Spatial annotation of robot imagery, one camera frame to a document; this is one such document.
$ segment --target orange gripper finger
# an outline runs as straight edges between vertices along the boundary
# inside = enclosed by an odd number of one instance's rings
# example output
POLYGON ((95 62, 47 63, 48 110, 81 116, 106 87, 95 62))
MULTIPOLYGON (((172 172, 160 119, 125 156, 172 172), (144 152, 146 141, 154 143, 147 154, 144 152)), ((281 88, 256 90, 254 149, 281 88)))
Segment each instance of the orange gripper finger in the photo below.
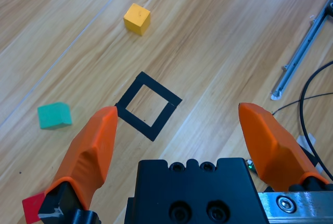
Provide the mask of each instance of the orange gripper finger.
POLYGON ((273 115, 253 103, 241 103, 239 121, 258 176, 275 191, 288 191, 313 176, 328 184, 273 115))
POLYGON ((46 194, 67 181, 83 208, 89 209, 95 191, 108 174, 117 121, 116 107, 104 107, 90 118, 73 139, 46 194))

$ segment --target wood grain surface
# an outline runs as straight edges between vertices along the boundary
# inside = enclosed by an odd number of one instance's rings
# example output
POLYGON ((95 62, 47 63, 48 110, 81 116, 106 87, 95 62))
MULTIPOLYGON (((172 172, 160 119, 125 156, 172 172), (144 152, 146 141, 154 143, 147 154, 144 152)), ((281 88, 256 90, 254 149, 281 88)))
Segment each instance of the wood grain surface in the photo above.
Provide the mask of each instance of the wood grain surface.
MULTIPOLYGON (((332 60, 329 20, 282 100, 269 99, 310 17, 326 1, 0 0, 1 223, 24 223, 21 201, 48 187, 74 136, 97 110, 118 102, 141 71, 183 101, 155 142, 119 119, 109 175, 91 205, 102 223, 123 223, 142 159, 171 164, 249 158, 238 104, 274 111, 297 100, 308 77, 332 60), (143 37, 128 32, 122 21, 132 3, 151 11, 143 37), (40 130, 37 107, 57 101, 70 105, 73 125, 40 130)), ((328 68, 308 95, 333 91, 332 82, 328 68)), ((308 131, 331 171, 332 103, 325 96, 306 101, 304 108, 308 131)), ((165 104, 143 88, 128 109, 151 124, 165 104)), ((295 137, 302 134, 297 105, 276 118, 295 137)), ((253 179, 258 190, 265 189, 253 179)))

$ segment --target red block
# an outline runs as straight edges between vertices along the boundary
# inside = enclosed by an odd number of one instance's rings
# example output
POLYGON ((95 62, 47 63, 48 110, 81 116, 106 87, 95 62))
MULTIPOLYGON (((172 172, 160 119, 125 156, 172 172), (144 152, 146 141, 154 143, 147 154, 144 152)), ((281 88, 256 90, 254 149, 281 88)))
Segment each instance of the red block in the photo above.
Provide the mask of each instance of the red block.
POLYGON ((40 220, 38 218, 38 211, 42 206, 44 198, 45 193, 41 192, 22 201, 25 221, 27 224, 35 223, 40 220))

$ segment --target wooden block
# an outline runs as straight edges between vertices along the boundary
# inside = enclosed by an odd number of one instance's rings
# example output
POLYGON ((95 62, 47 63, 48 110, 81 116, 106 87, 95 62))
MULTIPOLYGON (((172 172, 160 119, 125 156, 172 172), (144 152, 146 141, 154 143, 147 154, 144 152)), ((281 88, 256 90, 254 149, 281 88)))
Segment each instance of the wooden block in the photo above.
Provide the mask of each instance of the wooden block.
POLYGON ((22 201, 25 221, 27 224, 35 223, 40 220, 38 217, 38 211, 40 210, 44 199, 45 193, 41 192, 22 201))
POLYGON ((134 3, 124 15, 124 23, 127 29, 142 36, 150 25, 150 11, 134 3))
POLYGON ((57 102, 38 107, 41 129, 57 129, 72 124, 69 105, 57 102))

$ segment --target metal bracket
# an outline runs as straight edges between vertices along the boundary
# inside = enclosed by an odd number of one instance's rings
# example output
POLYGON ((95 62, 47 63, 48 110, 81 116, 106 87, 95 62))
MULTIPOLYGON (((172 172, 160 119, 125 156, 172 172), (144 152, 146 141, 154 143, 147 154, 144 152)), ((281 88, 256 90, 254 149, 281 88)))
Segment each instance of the metal bracket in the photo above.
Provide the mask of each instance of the metal bracket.
POLYGON ((282 97, 282 94, 295 74, 295 71, 302 62, 329 16, 333 16, 333 0, 328 0, 318 17, 312 20, 312 26, 296 50, 293 58, 287 65, 283 66, 283 74, 272 90, 272 100, 279 100, 282 97))
POLYGON ((258 193, 270 223, 332 223, 333 192, 258 193))

